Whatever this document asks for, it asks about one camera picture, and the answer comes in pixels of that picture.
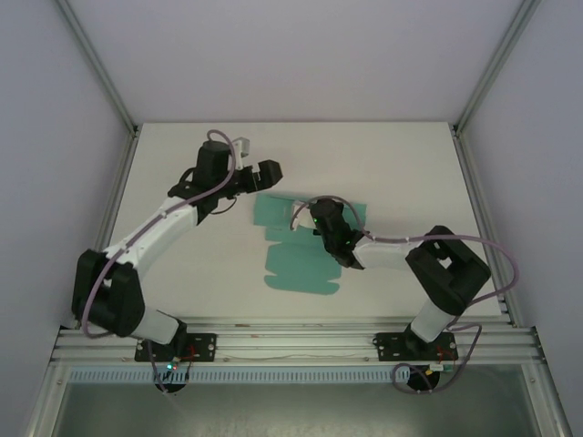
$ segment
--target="teal fabric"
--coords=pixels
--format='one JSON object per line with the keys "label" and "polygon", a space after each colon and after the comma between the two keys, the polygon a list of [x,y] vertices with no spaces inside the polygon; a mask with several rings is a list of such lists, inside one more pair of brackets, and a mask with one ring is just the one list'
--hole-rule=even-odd
{"label": "teal fabric", "polygon": [[[265,276],[265,283],[276,290],[333,294],[340,288],[340,284],[333,281],[341,277],[342,267],[324,250],[322,238],[314,236],[312,229],[289,229],[295,200],[307,198],[257,196],[253,224],[266,228],[265,239],[280,242],[268,249],[265,268],[272,275]],[[365,222],[366,206],[354,204],[354,207]],[[343,215],[356,228],[356,219],[348,208]]]}

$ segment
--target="white table surface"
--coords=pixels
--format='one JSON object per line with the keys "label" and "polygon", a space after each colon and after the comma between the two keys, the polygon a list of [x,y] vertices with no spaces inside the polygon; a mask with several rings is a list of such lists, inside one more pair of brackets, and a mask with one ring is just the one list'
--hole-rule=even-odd
{"label": "white table surface", "polygon": [[[274,159],[283,179],[273,194],[335,194],[367,205],[377,235],[412,236],[442,224],[478,235],[446,123],[188,123],[144,125],[112,242],[151,215],[193,167],[211,128],[247,137],[247,162]],[[274,290],[263,280],[265,228],[253,226],[254,195],[210,216],[184,235],[143,280],[146,303],[179,317],[233,319],[363,319],[414,316],[427,299],[413,273],[344,269],[340,289],[320,296]],[[229,204],[222,200],[220,208]],[[480,245],[470,247],[484,258]],[[493,290],[488,282],[481,291]],[[466,313],[499,316],[497,300]]]}

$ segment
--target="white wall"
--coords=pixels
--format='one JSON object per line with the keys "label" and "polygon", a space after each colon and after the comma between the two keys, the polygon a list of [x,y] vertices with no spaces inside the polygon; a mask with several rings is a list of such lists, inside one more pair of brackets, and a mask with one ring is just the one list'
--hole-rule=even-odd
{"label": "white wall", "polygon": [[543,2],[467,132],[517,290],[583,435],[583,4]]}
{"label": "white wall", "polygon": [[126,132],[53,2],[0,2],[0,433],[19,436]]}
{"label": "white wall", "polygon": [[455,122],[520,0],[71,0],[146,121]]}

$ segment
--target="black mounting bracket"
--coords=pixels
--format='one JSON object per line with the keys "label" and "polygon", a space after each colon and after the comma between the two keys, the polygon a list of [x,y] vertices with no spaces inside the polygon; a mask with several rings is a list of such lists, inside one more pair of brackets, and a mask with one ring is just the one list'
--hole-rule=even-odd
{"label": "black mounting bracket", "polygon": [[[194,349],[194,356],[180,357],[181,362],[214,362],[217,350],[217,334],[208,333],[187,333],[186,351]],[[152,355],[155,362],[170,362],[174,358],[174,349],[168,344],[159,344],[152,341]],[[146,342],[139,342],[136,347],[134,360],[137,362],[149,362],[148,345]]]}
{"label": "black mounting bracket", "polygon": [[454,361],[459,358],[454,334],[442,332],[431,343],[426,343],[418,351],[412,351],[406,344],[404,332],[379,332],[374,336],[373,345],[379,361]]}

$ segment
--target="metal frame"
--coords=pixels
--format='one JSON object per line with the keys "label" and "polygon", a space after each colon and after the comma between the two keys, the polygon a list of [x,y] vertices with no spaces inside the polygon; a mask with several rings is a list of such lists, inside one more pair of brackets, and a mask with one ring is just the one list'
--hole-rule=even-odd
{"label": "metal frame", "polygon": [[[463,115],[455,127],[452,127],[455,149],[478,229],[482,236],[489,239],[496,240],[496,232],[479,183],[475,162],[464,138],[464,129],[495,82],[540,2],[541,0],[523,1],[500,46],[480,78]],[[67,0],[55,0],[55,3],[129,132],[128,141],[122,150],[114,187],[107,203],[105,217],[96,240],[96,247],[102,249],[108,244],[115,225],[138,145],[139,129],[135,126],[70,4]],[[486,249],[486,256],[492,266],[494,283],[499,287],[508,280],[506,264],[498,254],[489,249]],[[525,378],[526,391],[533,406],[533,420],[537,421],[541,435],[557,437],[571,435],[550,372],[545,365],[545,357],[536,331],[519,327],[522,326],[522,317],[512,293],[501,298],[499,302],[502,310],[499,318],[462,320],[479,321],[484,324],[483,335],[477,343],[469,364],[520,365]],[[343,367],[344,369],[378,371],[394,363],[378,361],[376,349],[372,344],[373,335],[379,331],[403,330],[409,320],[401,318],[327,320],[324,324],[309,320],[286,320],[285,323],[281,323],[280,320],[267,319],[191,318],[184,321],[189,324],[189,330],[214,332],[220,336],[217,361],[199,364],[197,368],[201,367],[203,370],[233,367],[239,370],[261,369],[266,366],[277,366],[281,369],[310,369],[313,366],[328,366],[328,368],[336,369]],[[99,328],[94,327],[93,330],[99,331]],[[472,332],[456,334],[460,358],[465,356],[473,335]],[[71,374],[76,375],[76,369],[79,366],[92,366],[94,369],[97,366],[104,370],[118,369],[116,374],[119,371],[128,373],[136,369],[146,369],[144,366],[149,366],[149,364],[133,361],[136,346],[136,341],[132,339],[110,337],[89,340],[84,338],[79,330],[62,330],[57,338],[26,436],[52,435],[61,404],[66,398],[69,378]]]}

